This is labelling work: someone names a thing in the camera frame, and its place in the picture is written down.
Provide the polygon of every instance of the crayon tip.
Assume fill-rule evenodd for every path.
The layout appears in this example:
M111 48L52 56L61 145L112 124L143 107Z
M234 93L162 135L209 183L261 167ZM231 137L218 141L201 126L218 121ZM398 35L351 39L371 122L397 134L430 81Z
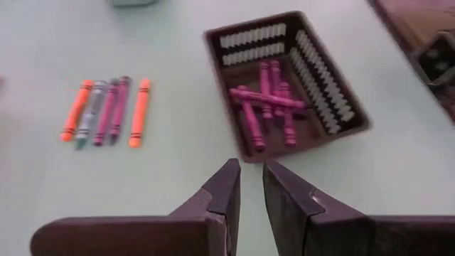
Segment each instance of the crayon tip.
M131 138L129 139L129 146L132 148L137 148L141 146L141 140L138 138Z
M150 80L147 78L144 78L141 83L139 84L139 88L147 88L150 89Z
M111 135L111 145L114 145L117 141L118 136L116 134Z
M60 138L61 138L64 142L69 142L69 141L71 141L71 139L73 138L73 135L70 134L70 133L64 132L64 133L60 134Z
M77 139L76 140L76 150L81 150L85 143L87 142L87 139Z

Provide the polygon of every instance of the basket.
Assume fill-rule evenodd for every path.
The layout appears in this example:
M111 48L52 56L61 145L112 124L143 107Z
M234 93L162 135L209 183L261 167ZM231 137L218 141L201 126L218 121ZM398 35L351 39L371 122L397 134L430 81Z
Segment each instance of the basket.
M321 146L369 127L363 108L326 53L301 12L239 23L205 32L218 85L230 116L237 145L246 162L260 162ZM261 92L259 64L278 60L282 80L289 83L291 98L307 108L294 112L297 145L283 143L279 118L261 116L262 104L252 102L266 144L256 151L241 102L230 89L245 85Z

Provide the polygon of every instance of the light green table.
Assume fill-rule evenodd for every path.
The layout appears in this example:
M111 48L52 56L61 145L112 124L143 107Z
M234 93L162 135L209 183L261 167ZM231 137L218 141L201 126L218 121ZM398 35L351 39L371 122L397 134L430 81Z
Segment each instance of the light green table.
M202 33L291 10L307 14L373 128L279 162L364 213L455 214L454 127L366 1L2 0L0 255L27 255L57 218L167 214L238 157ZM155 82L144 146L62 143L80 81L119 75L136 81L127 132L138 80ZM239 256L277 255L261 177L242 164Z

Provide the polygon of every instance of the magenta crayon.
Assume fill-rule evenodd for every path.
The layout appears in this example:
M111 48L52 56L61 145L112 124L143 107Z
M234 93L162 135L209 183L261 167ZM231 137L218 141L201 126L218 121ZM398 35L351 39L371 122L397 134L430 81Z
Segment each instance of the magenta crayon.
M95 146L102 146L103 141L105 140L105 134L109 126L112 111L114 110L115 102L117 101L118 85L118 79L112 79L109 84L105 104L102 108L100 119L98 121L97 133L93 137L93 144Z
M239 90L246 89L247 87L244 85L239 86ZM259 122L256 119L255 112L251 107L251 102L248 100L242 100L242 107L255 149L256 151L263 151L265 149L264 137L262 136L261 128L259 127Z
M270 95L269 64L263 62L260 64L261 92L263 95ZM262 117L265 119L273 118L272 108L269 104L264 103L262 106Z
M272 60L270 64L272 65L272 94L279 97L281 95L281 70L279 69L279 61ZM275 115L282 116L283 109L281 107L275 107Z
M112 122L111 122L111 128L109 130L109 138L111 141L111 144L114 144L119 135L120 135L120 129L122 128L122 123L123 123L123 116L125 112L125 107L127 105L127 100L128 100L128 88L129 85L131 84L131 78L128 76L122 76L119 79L119 86L118 86L118 91L119 95L117 98L117 103L114 108L114 114L112 116Z
M301 100L285 99L283 97L277 97L273 95L263 95L262 93L250 92L248 90L240 90L237 88L230 89L229 93L231 96L238 97L242 100L254 100L280 107L290 107L297 109L305 108L305 103Z
M291 97L291 90L287 82L280 83L280 92L283 98L289 99ZM292 109L286 107L283 109L284 115L284 144L286 146L296 146L296 130L294 128L294 120Z

